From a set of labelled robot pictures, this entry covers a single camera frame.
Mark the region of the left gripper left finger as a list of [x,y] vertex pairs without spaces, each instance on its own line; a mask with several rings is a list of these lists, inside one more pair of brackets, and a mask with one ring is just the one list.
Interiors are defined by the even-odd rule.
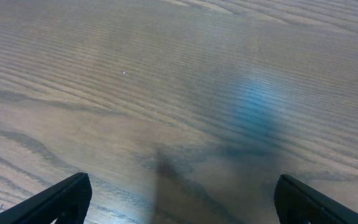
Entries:
[[0,224],[83,224],[92,197],[90,178],[79,172],[0,213]]

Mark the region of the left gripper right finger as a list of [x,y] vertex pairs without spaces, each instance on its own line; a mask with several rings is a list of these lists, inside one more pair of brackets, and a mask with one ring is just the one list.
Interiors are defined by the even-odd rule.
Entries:
[[358,224],[358,213],[288,174],[280,176],[273,200],[280,224]]

